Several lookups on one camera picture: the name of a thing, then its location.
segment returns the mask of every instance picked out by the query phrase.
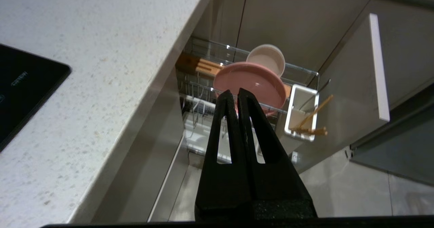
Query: white utensil holder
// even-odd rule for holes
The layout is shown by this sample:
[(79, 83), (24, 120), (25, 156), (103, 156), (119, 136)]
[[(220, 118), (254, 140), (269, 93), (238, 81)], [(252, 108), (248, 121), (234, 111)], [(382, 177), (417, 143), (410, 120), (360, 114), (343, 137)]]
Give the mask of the white utensil holder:
[[(301, 123), (310, 114), (310, 112), (305, 112), (305, 110), (313, 111), (313, 109), (318, 107), (319, 95), (317, 95), (317, 92), (317, 90), (297, 84), (294, 84), (291, 89), (290, 103), (288, 105), (288, 114), (284, 129), (285, 134), (289, 137), (287, 144), (290, 144), (293, 149), (299, 147), (306, 141), (313, 142), (313, 140), (315, 140), (315, 135), (295, 132), (292, 131), (291, 128), (297, 127), (299, 123)], [(317, 114), (315, 114), (302, 127), (315, 129), (316, 117)]]

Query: white bowl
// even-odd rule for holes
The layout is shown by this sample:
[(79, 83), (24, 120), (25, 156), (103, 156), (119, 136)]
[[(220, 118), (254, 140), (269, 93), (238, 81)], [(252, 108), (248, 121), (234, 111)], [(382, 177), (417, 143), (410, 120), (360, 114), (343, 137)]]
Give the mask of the white bowl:
[(271, 44), (262, 44), (254, 48), (247, 57), (247, 62), (260, 64), (271, 69), (279, 77), (285, 70), (285, 58), (281, 50)]

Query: kitchen counter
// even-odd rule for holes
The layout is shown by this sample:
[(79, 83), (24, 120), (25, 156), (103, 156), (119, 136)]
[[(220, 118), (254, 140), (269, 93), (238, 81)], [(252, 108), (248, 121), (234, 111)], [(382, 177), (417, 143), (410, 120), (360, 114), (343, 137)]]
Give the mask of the kitchen counter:
[(72, 68), (0, 152), (0, 227), (95, 211), (208, 1), (0, 0), (0, 43)]

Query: pink plate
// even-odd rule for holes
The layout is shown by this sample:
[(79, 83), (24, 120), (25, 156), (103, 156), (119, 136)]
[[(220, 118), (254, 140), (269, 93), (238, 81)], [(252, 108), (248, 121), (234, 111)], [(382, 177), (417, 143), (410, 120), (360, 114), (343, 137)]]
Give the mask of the pink plate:
[[(237, 62), (226, 66), (215, 76), (214, 88), (219, 91), (229, 89), (234, 95), (244, 88), (253, 93), (258, 102), (278, 109), (286, 100), (282, 80), (270, 69), (256, 63)], [(268, 116), (275, 111), (264, 109), (264, 112)]]

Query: dish rack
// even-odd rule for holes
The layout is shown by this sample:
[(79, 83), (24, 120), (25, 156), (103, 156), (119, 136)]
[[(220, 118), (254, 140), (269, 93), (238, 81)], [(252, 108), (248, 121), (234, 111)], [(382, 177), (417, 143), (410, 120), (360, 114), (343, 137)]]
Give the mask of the dish rack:
[[(234, 62), (245, 61), (249, 54), (248, 51), (243, 49), (196, 37), (189, 39), (183, 52), (187, 55), (216, 63), (221, 67)], [(221, 91), (212, 87), (213, 77), (209, 76), (209, 74), (198, 70), (185, 72), (178, 69), (178, 64), (176, 68), (187, 146), (190, 152), (204, 156), (208, 142), (207, 133), (209, 133), (211, 129), (211, 122), (214, 117), (215, 102), (217, 100), (216, 92), (221, 93)], [(319, 88), (319, 79), (320, 75), (318, 72), (290, 63), (286, 63), (285, 72), (281, 77), (282, 82), (288, 86), (298, 84), (315, 90)], [(289, 98), (287, 98), (285, 106), (282, 109), (277, 109), (259, 102), (265, 113), (267, 113), (267, 111), (276, 111), (274, 114), (267, 117), (273, 129), (280, 121), (280, 118), (286, 116), (288, 102)], [(228, 128), (225, 121), (225, 118), (223, 118), (220, 129), (221, 138), (217, 160), (222, 163), (231, 163), (227, 134)], [(256, 147), (258, 162), (261, 162), (260, 157), (262, 154), (257, 144)]]

